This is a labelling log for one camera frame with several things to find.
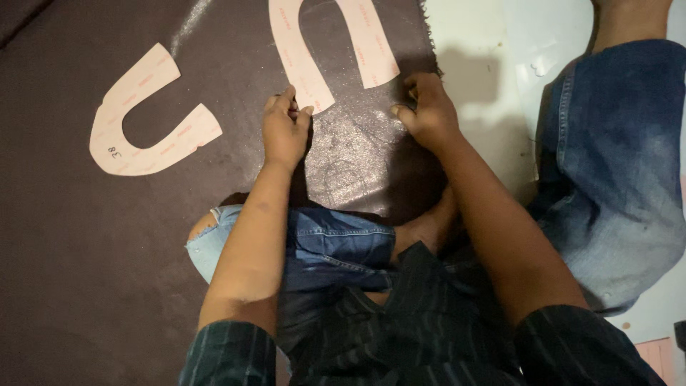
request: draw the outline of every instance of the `dark brown leather sheet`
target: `dark brown leather sheet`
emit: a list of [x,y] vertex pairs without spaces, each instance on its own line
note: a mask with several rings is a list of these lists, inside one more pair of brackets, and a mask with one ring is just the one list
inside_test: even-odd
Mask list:
[[[123,123],[145,148],[203,103],[223,135],[143,177],[100,170],[88,139],[105,92],[155,43],[171,51],[196,3],[55,0],[0,51],[0,383],[176,382],[206,290],[183,248],[187,234],[211,207],[250,190],[263,159],[263,103],[288,83],[268,2],[208,1],[176,40],[181,78]],[[435,71],[418,0],[374,3],[398,80]],[[420,214],[445,182],[388,111],[402,88],[363,89],[334,1],[306,0],[300,24],[336,103],[315,116],[293,202],[308,204],[306,183],[309,205],[387,223]]]

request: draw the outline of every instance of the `ripped jeans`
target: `ripped jeans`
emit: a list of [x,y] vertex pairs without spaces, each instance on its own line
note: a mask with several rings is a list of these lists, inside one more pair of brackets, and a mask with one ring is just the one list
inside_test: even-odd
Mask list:
[[[586,57],[551,84],[540,122],[539,195],[528,209],[595,310],[627,310],[683,255],[685,73],[684,47],[637,41]],[[217,225],[186,246],[207,282],[240,209],[213,209]],[[394,242],[390,227],[327,209],[291,209],[279,347],[290,352],[341,288],[389,288]]]

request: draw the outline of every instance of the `foot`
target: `foot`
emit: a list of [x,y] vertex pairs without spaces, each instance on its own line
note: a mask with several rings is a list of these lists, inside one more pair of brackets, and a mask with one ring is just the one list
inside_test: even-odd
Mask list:
[[395,227],[395,248],[391,264],[398,264],[398,254],[421,241],[435,255],[445,244],[458,217],[458,204],[450,187],[445,188],[440,201],[414,220]]

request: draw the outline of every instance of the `finger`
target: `finger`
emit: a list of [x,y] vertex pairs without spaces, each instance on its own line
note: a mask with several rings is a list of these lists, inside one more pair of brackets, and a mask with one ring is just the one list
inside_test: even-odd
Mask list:
[[279,95],[272,95],[267,99],[267,103],[264,104],[264,109],[269,110],[274,106],[274,103],[276,103],[276,100],[279,98]]
[[289,84],[286,90],[284,90],[281,96],[279,96],[279,98],[276,100],[276,103],[274,103],[274,105],[286,111],[291,106],[291,101],[293,100],[293,98],[295,98],[295,96],[296,88],[294,85]]
[[402,104],[391,106],[390,110],[398,117],[400,122],[403,122],[407,131],[409,131],[411,134],[416,128],[417,121],[417,115],[414,113],[414,111],[407,106],[403,106]]
[[427,72],[415,72],[405,79],[405,86],[410,89],[410,96],[419,100],[423,93],[433,93],[436,87],[441,87],[438,75]]
[[410,76],[406,77],[403,83],[405,83],[405,86],[408,88],[415,87],[417,85],[417,80],[419,78],[419,75],[422,74],[421,72],[413,72],[410,74]]
[[298,119],[296,120],[296,127],[298,130],[307,130],[309,128],[309,119],[312,117],[313,112],[314,106],[308,106],[300,110]]

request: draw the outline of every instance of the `white floor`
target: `white floor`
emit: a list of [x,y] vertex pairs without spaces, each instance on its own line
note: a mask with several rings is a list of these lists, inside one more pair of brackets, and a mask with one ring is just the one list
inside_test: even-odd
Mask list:
[[[543,87],[581,55],[593,25],[590,0],[427,0],[438,65],[460,126],[519,199],[533,194],[534,138]],[[674,0],[668,38],[686,45],[686,0]],[[686,259],[626,314],[608,320],[634,343],[674,338],[686,319]],[[673,347],[677,386],[685,355]]]

